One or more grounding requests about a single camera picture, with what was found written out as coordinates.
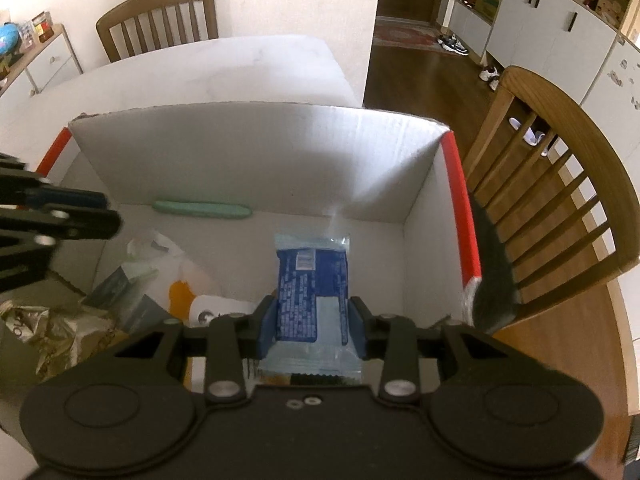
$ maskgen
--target chair backrest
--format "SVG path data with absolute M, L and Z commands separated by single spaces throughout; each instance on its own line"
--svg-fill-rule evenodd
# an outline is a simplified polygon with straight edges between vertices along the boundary
M 124 37 L 124 44 L 127 49 L 129 57 L 135 56 L 134 45 L 131 42 L 129 31 L 127 29 L 126 21 L 133 20 L 136 29 L 136 35 L 138 37 L 138 43 L 140 44 L 140 52 L 148 52 L 148 46 L 146 44 L 145 33 L 143 31 L 143 25 L 146 28 L 146 21 L 148 20 L 148 31 L 150 32 L 151 40 L 153 42 L 154 50 L 159 50 L 162 44 L 166 46 L 174 46 L 176 41 L 178 44 L 184 44 L 188 42 L 187 31 L 185 29 L 185 19 L 182 15 L 180 4 L 188 4 L 189 17 L 191 23 L 191 34 L 194 41 L 200 41 L 201 33 L 198 29 L 198 20 L 196 16 L 196 8 L 194 2 L 199 0 L 127 0 L 126 2 L 114 7 L 101 17 L 95 24 L 95 28 L 98 31 L 98 36 L 102 41 L 109 61 L 119 61 L 121 59 L 116 44 L 111 35 L 111 28 L 116 25 L 120 25 L 120 30 Z M 206 22 L 207 38 L 214 40 L 218 37 L 218 24 L 216 22 L 216 4 L 215 0 L 201 0 L 204 6 L 204 19 Z M 170 13 L 175 13 L 175 22 L 177 23 L 178 38 L 174 38 L 172 32 L 167 8 L 170 8 Z M 160 10 L 160 16 L 156 12 L 156 19 L 160 23 L 156 23 L 154 18 L 154 11 Z M 164 38 L 158 34 L 158 27 L 164 29 Z
M 508 128 L 512 136 L 493 160 L 483 160 L 485 153 L 489 158 L 491 150 L 487 148 L 516 99 L 530 109 L 528 118 L 518 131 Z M 549 133 L 539 145 L 530 149 L 513 171 L 505 172 L 508 161 L 514 162 L 514 154 L 522 150 L 524 133 L 537 118 L 548 124 Z M 553 163 L 545 160 L 542 175 L 535 178 L 531 170 L 534 164 L 542 164 L 540 155 L 555 135 L 567 149 L 564 153 L 559 150 L 554 154 L 557 158 Z M 574 173 L 578 172 L 577 176 L 571 175 L 569 166 L 574 168 Z M 549 278 L 561 267 L 565 268 L 563 266 L 587 248 L 593 252 L 594 242 L 602 240 L 609 230 L 612 235 L 614 250 L 609 248 L 599 258 L 587 258 L 587 264 L 573 276 L 565 276 L 561 281 L 549 279 L 559 283 L 554 283 L 539 296 L 523 301 L 516 319 L 534 316 L 592 286 L 607 283 L 639 263 L 640 205 L 622 162 L 580 106 L 539 75 L 520 67 L 505 70 L 489 113 L 465 157 L 463 169 L 470 192 L 493 216 L 492 221 L 505 244 L 514 274 L 518 270 L 526 271 L 524 275 L 516 276 L 516 285 L 521 293 L 524 288 Z M 558 192 L 549 197 L 551 184 Z M 594 190 L 593 196 L 577 199 L 577 196 L 583 197 L 578 193 L 585 187 L 591 189 L 591 193 Z M 545 195 L 543 201 L 540 201 L 541 194 Z M 500 214 L 491 215 L 499 203 Z M 529 209 L 525 216 L 522 214 L 524 208 Z M 561 208 L 564 213 L 556 215 L 559 222 L 550 222 L 550 217 Z M 595 213 L 595 208 L 600 211 L 600 216 L 604 210 L 606 219 L 589 230 L 582 219 L 591 216 L 592 210 Z M 511 223 L 511 231 L 503 235 L 500 228 L 507 222 Z M 563 242 L 570 230 L 572 239 Z M 516 245 L 520 246 L 520 253 L 514 257 L 510 254 L 514 251 L 510 250 Z

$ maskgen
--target barcode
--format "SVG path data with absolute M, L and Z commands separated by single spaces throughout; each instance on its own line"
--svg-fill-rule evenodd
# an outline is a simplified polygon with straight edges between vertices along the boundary
M 316 250 L 304 249 L 296 255 L 296 270 L 316 270 Z

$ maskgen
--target white marble table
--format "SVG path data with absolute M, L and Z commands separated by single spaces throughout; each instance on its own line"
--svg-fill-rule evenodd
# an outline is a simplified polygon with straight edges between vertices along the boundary
M 79 114 L 225 101 L 359 107 L 323 40 L 223 38 L 124 59 L 34 96 L 0 116 L 0 152 L 35 170 L 60 130 Z

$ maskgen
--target gold wrapper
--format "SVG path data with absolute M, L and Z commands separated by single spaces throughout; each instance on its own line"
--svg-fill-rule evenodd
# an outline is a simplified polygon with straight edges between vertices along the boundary
M 117 330 L 105 310 L 73 305 L 51 309 L 44 306 L 0 304 L 0 319 L 18 338 L 38 349 L 36 374 L 49 379 L 95 353 L 127 337 Z

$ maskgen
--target transparent plastic bag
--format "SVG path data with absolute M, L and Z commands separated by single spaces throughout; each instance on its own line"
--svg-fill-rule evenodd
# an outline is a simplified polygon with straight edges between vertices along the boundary
M 362 363 L 349 338 L 348 238 L 277 235 L 276 343 L 260 369 L 360 380 Z

